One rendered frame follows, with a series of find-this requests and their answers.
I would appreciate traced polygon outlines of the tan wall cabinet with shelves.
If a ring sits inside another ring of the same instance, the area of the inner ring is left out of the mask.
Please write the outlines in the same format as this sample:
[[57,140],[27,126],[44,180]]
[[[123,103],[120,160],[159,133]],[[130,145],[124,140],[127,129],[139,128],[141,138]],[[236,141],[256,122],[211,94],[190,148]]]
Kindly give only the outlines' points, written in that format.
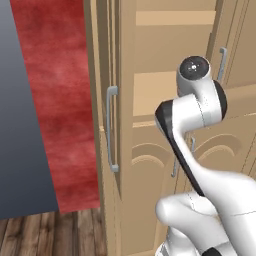
[[134,4],[126,50],[134,60],[133,116],[149,116],[176,96],[176,69],[191,55],[204,56],[216,0],[124,0]]

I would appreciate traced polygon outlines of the tan arched base cabinet door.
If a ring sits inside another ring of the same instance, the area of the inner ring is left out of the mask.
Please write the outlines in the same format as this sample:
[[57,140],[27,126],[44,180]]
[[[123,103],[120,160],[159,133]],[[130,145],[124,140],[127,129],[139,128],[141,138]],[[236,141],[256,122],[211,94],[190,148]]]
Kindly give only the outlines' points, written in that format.
[[256,167],[256,114],[226,119],[190,133],[196,139],[193,156],[208,169],[254,176]]
[[129,225],[128,252],[142,254],[156,248],[165,240],[167,227],[155,214],[156,202],[174,193],[176,178],[171,177],[174,154],[159,129],[149,122],[133,129],[132,195],[135,209]]

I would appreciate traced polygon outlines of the tan wall cabinet door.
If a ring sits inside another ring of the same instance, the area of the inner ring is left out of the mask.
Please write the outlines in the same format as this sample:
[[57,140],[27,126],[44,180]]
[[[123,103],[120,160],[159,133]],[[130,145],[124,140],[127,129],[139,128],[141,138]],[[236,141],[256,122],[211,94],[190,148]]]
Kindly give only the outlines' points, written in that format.
[[219,79],[226,89],[256,84],[256,0],[217,0],[213,30],[207,48],[214,78],[223,53],[226,63]]
[[[104,184],[107,181],[104,175],[110,174],[110,177],[113,178],[116,174],[109,167],[106,138],[106,92],[109,86],[116,86],[111,27],[111,11],[114,1],[83,1],[99,191],[101,195],[104,195]],[[115,144],[116,96],[112,96],[110,100],[111,154],[113,164],[117,164]]]

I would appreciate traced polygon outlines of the grey fridge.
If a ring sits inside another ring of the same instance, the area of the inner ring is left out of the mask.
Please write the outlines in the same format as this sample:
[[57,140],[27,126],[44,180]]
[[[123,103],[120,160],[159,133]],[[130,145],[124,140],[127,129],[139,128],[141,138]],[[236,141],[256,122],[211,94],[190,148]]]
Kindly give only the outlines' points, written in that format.
[[10,0],[0,0],[0,220],[56,211]]

